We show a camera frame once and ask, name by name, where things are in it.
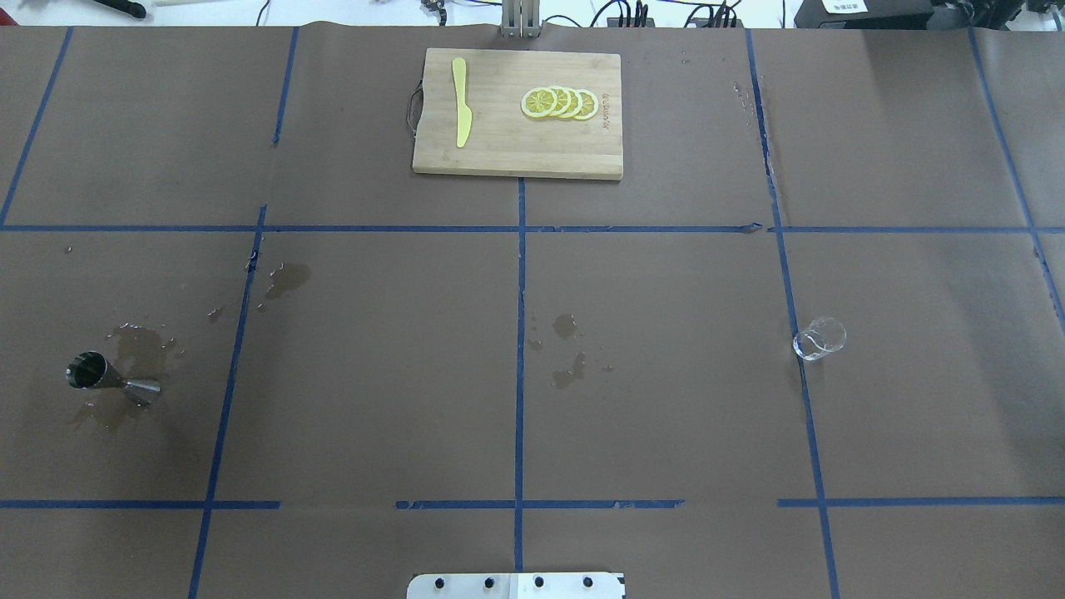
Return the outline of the clear glass cup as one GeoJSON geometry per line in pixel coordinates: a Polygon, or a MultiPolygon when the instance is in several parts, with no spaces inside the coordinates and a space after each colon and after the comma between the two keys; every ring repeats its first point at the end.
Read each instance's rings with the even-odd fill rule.
{"type": "Polygon", "coordinates": [[[839,319],[820,317],[813,319],[794,334],[792,349],[794,349],[796,357],[807,361],[807,363],[814,363],[814,361],[821,360],[838,350],[842,350],[847,340],[847,329],[839,319]]]}

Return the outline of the steel measuring jigger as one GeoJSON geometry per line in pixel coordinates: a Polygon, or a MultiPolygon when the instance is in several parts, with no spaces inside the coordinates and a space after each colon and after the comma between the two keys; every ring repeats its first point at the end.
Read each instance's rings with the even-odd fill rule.
{"type": "Polygon", "coordinates": [[[162,395],[159,381],[127,378],[96,350],[75,356],[66,367],[65,378],[73,389],[117,390],[136,405],[150,405],[162,395]]]}

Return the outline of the bamboo cutting board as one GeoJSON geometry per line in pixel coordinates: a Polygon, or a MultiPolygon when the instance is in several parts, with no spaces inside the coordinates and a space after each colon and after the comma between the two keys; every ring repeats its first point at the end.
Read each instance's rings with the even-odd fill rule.
{"type": "Polygon", "coordinates": [[[619,181],[624,174],[622,61],[617,54],[431,48],[422,78],[412,169],[421,174],[514,176],[619,181]],[[468,106],[473,126],[457,148],[450,61],[468,64],[468,106]],[[589,122],[521,111],[534,87],[559,85],[597,95],[589,122]]]}

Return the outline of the yellow plastic knife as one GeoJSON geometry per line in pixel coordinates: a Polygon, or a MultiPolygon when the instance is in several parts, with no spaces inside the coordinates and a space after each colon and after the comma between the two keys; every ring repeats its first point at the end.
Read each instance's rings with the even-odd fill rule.
{"type": "Polygon", "coordinates": [[[456,103],[456,137],[457,148],[464,148],[473,126],[473,111],[468,106],[468,64],[463,56],[453,56],[450,61],[453,74],[453,90],[456,103]]]}

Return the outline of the lemon slice three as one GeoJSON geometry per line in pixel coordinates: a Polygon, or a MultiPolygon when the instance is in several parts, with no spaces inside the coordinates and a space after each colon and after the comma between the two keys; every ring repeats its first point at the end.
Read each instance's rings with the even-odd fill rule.
{"type": "Polygon", "coordinates": [[[569,98],[569,106],[567,109],[558,115],[562,119],[574,119],[581,114],[583,107],[583,94],[581,90],[571,90],[567,88],[567,98],[569,98]]]}

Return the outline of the lemon slice four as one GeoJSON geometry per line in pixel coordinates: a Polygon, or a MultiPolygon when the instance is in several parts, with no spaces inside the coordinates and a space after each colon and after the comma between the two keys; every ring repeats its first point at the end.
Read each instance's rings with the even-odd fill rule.
{"type": "Polygon", "coordinates": [[[597,95],[589,90],[575,90],[575,94],[578,95],[579,100],[581,100],[581,106],[579,110],[571,117],[574,122],[589,122],[589,119],[596,116],[600,110],[600,99],[597,95]]]}

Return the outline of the aluminium frame post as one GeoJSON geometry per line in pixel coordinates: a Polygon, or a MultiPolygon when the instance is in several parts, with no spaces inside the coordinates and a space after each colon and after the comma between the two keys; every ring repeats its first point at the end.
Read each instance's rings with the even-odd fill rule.
{"type": "Polygon", "coordinates": [[[502,0],[501,27],[503,38],[536,38],[542,31],[539,0],[502,0]]]}

